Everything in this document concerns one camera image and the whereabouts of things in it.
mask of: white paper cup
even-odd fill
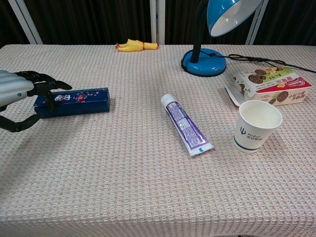
[[[233,143],[238,150],[254,153],[282,123],[280,111],[259,100],[249,100],[239,107]]]

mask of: desk lamp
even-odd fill
[[[208,31],[212,37],[226,34],[246,20],[262,0],[202,0],[194,18],[194,46],[181,61],[188,73],[200,77],[217,76],[224,72],[226,60],[217,51],[201,49],[202,19],[206,15]]]

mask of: white tube cap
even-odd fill
[[[176,99],[175,99],[171,94],[165,94],[165,95],[161,98],[160,101],[161,101],[163,107],[166,108],[168,104],[170,104],[171,102],[176,101]]]

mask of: lamp cord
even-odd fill
[[[243,56],[243,55],[239,55],[239,54],[230,54],[228,56],[221,56],[221,55],[216,55],[215,53],[206,53],[204,51],[200,51],[201,53],[207,54],[210,57],[217,57],[217,58],[229,58],[231,60],[236,60],[236,61],[249,61],[249,62],[258,62],[258,63],[268,63],[273,67],[276,67],[275,65],[273,65],[272,63],[275,64],[281,64],[284,66],[289,66],[289,67],[293,67],[293,68],[297,68],[297,69],[301,69],[310,73],[316,73],[316,71],[310,70],[310,69],[306,69],[306,68],[302,68],[296,65],[292,65],[292,64],[287,64],[282,60],[274,60],[274,59],[269,59],[269,58],[260,58],[260,57],[249,57],[249,56]]]

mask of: textured tablecloth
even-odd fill
[[[316,70],[312,46],[206,47]],[[46,73],[73,89],[108,87],[111,111],[0,130],[0,236],[316,236],[315,88],[303,103],[279,106],[281,127],[244,154],[232,143],[238,108],[224,86],[258,64],[227,60],[220,76],[199,78],[180,67],[191,48],[3,47],[0,69]],[[315,74],[297,72],[316,86]],[[189,156],[160,103],[166,93],[215,150]],[[35,99],[1,115],[24,120]]]

